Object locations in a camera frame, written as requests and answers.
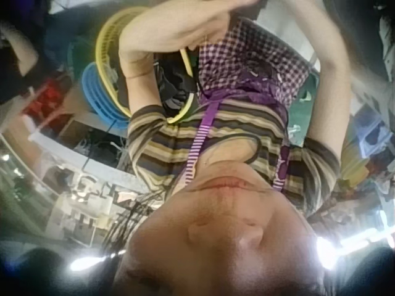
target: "nose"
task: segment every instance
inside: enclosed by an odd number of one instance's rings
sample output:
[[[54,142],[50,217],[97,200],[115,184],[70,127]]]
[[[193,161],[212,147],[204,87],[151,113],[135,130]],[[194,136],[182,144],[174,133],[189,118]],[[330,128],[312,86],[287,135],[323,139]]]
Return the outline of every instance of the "nose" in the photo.
[[[190,242],[208,249],[257,248],[263,234],[262,227],[233,216],[216,217],[208,223],[196,223],[188,228]]]

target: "checkered fabric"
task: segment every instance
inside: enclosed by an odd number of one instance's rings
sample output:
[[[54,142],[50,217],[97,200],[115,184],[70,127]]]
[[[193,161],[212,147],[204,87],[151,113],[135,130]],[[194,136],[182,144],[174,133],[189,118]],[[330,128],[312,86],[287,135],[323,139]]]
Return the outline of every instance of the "checkered fabric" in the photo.
[[[204,92],[236,89],[242,72],[266,73],[278,87],[275,99],[289,108],[309,76],[309,64],[293,49],[255,23],[239,19],[225,39],[199,52]]]

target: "upper lip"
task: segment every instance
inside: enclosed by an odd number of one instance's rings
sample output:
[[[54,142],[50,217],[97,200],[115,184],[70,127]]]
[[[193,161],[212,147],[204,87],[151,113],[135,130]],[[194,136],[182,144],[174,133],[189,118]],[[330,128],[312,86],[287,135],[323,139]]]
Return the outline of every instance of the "upper lip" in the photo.
[[[204,189],[223,188],[223,187],[256,190],[256,187],[250,182],[247,182],[246,180],[233,176],[224,176],[224,177],[211,179],[203,184],[199,184],[195,188],[193,188],[192,191],[200,191]]]

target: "striped shirt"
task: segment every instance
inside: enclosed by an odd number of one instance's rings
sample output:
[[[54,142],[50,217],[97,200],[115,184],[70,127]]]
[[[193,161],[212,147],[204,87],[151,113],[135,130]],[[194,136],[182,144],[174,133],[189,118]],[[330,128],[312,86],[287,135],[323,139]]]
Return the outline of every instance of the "striped shirt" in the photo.
[[[185,169],[206,108],[198,108],[176,125],[167,123],[163,108],[157,105],[144,107],[131,118],[128,148],[133,170],[163,200]],[[256,154],[246,163],[272,184],[285,129],[280,116],[269,107],[225,99],[201,153],[230,138],[255,140]],[[283,193],[305,216],[310,216],[330,195],[339,172],[340,163],[334,153],[306,138],[304,147],[291,146]]]

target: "lips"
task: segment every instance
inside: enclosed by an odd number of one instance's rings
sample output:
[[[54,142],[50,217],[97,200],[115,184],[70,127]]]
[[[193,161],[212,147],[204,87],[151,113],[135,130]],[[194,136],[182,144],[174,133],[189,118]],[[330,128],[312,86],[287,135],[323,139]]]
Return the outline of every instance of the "lips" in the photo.
[[[247,190],[254,190],[255,186],[246,180],[236,177],[220,177],[211,179],[210,181],[195,188],[195,191],[204,189],[215,189],[215,188],[241,188]]]

